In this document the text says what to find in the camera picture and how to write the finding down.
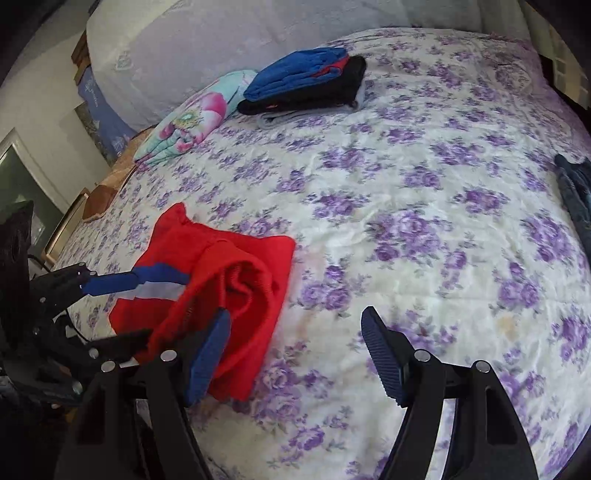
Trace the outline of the brown quilted pillow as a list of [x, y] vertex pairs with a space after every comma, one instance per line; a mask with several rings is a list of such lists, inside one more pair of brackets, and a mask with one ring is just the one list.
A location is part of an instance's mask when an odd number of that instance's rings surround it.
[[97, 220], [107, 212], [134, 172], [136, 166], [133, 156], [152, 130], [153, 128], [147, 128], [133, 137], [113, 164], [109, 174], [90, 192], [82, 215], [84, 223]]

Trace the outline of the folded black garment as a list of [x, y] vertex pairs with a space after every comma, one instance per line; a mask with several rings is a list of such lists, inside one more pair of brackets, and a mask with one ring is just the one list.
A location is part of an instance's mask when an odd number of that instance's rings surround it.
[[238, 103], [242, 115], [351, 107], [363, 102], [362, 86], [367, 61], [362, 56], [349, 57], [337, 78], [273, 95], [263, 100], [243, 99]]

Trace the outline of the red blue white pants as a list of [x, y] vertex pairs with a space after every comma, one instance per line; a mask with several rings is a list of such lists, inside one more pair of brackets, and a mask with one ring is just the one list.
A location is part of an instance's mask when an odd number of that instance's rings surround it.
[[209, 394], [245, 401], [266, 357], [287, 294], [296, 243], [215, 230], [188, 219], [176, 203], [156, 221], [147, 249], [124, 273], [91, 278], [89, 296], [112, 295], [118, 335], [147, 329], [139, 363], [155, 359], [228, 311], [230, 333]]

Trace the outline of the window with white frame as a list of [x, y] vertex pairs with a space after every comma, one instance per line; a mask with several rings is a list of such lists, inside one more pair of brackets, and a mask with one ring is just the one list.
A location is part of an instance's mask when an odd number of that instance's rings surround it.
[[23, 201], [34, 204], [29, 252], [40, 258], [67, 210], [67, 202], [13, 128], [1, 140], [1, 207]]

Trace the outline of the purple floral bedspread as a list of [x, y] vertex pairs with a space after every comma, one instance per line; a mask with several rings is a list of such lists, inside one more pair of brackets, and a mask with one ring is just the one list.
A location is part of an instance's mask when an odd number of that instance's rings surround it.
[[556, 184], [590, 137], [523, 42], [379, 29], [366, 102], [270, 130], [236, 116], [135, 173], [78, 227], [61, 265], [129, 269], [175, 203], [219, 230], [297, 243], [252, 395], [206, 399], [194, 433], [219, 479], [375, 479], [403, 411], [360, 334], [363, 308], [441, 360], [490, 362], [541, 478], [590, 425], [590, 267]]

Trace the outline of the white lace headboard cover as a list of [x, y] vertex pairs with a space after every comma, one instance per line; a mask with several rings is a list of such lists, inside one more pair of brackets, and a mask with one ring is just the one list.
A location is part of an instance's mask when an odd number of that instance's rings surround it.
[[484, 31], [479, 1], [103, 1], [86, 24], [95, 80], [134, 129], [235, 70], [388, 26]]

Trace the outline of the folded turquoise floral quilt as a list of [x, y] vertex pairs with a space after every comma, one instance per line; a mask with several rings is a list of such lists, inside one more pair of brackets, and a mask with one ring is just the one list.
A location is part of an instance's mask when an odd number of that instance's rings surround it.
[[219, 77], [164, 117], [136, 150], [135, 164], [155, 164], [183, 155], [208, 137], [233, 113], [256, 78], [254, 70]]

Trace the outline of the folded blue garment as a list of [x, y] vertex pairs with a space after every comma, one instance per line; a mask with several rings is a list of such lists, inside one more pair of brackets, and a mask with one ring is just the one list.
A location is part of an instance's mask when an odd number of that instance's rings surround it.
[[342, 75], [349, 53], [345, 48], [321, 47], [294, 51], [256, 74], [245, 100], [258, 102], [290, 91], [321, 85]]

